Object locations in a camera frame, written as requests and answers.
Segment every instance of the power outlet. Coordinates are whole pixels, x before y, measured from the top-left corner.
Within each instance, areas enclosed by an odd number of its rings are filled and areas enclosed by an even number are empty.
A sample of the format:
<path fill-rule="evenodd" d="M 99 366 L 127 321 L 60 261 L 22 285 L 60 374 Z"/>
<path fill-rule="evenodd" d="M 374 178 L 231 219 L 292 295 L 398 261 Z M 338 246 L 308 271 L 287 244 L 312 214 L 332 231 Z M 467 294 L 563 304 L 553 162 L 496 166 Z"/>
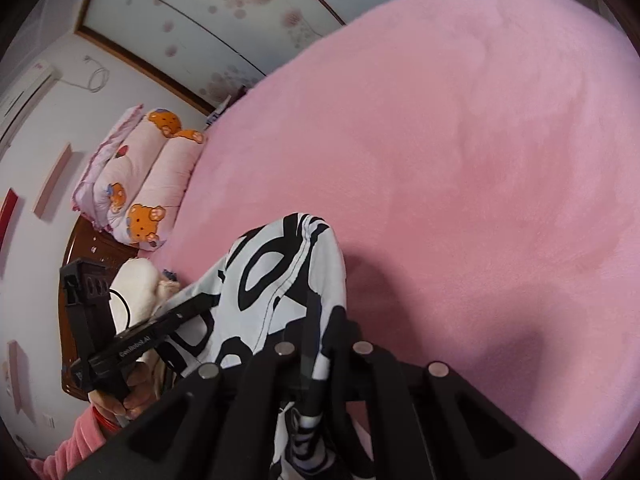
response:
<path fill-rule="evenodd" d="M 42 420 L 44 421 L 44 425 L 47 428 L 55 428 L 56 427 L 56 422 L 55 420 L 53 420 L 53 417 L 51 415 L 47 415 L 46 413 L 42 414 Z"/>

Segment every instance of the red bracelet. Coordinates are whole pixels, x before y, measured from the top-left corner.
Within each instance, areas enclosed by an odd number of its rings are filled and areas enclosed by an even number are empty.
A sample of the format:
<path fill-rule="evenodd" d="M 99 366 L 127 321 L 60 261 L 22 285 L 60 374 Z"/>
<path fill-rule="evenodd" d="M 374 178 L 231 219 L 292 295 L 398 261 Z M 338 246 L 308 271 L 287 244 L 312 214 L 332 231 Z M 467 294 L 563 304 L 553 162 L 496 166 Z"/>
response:
<path fill-rule="evenodd" d="M 116 433 L 120 431 L 120 426 L 118 426 L 115 422 L 106 418 L 102 413 L 100 413 L 95 406 L 92 406 L 94 409 L 94 417 L 95 420 L 98 421 L 98 424 L 102 426 L 108 433 Z"/>

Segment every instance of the bed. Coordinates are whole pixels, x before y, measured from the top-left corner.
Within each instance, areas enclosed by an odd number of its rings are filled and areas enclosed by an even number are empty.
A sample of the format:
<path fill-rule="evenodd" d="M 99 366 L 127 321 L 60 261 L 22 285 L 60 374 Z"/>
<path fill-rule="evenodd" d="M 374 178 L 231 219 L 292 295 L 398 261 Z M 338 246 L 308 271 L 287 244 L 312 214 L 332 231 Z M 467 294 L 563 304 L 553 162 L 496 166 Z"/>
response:
<path fill-rule="evenodd" d="M 584 480 L 636 478 L 639 74 L 568 0 L 398 0 L 215 123 L 143 255 L 189 283 L 242 232 L 323 216 L 366 337 L 449 362 Z"/>

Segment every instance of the pink sleeve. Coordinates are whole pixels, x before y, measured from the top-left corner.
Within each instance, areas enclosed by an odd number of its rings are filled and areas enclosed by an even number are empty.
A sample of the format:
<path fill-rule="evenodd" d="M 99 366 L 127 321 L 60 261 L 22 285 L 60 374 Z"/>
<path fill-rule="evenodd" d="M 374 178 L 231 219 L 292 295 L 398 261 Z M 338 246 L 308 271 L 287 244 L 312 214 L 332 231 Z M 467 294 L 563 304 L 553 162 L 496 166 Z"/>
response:
<path fill-rule="evenodd" d="M 53 455 L 44 460 L 29 460 L 29 465 L 42 480 L 60 480 L 71 468 L 104 443 L 105 439 L 95 420 L 92 407 L 89 406 L 76 420 L 74 432 L 69 440 L 60 444 Z"/>

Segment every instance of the air conditioner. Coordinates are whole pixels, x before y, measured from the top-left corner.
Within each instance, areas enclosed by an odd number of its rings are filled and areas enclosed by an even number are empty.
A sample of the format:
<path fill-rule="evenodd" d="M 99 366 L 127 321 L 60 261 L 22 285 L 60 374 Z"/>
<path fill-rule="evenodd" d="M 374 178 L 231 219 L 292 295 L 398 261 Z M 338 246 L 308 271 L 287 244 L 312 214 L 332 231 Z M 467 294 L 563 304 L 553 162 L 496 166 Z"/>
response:
<path fill-rule="evenodd" d="M 46 94 L 54 78 L 54 68 L 43 59 L 35 61 L 0 100 L 0 157 L 11 144 L 24 118 Z"/>

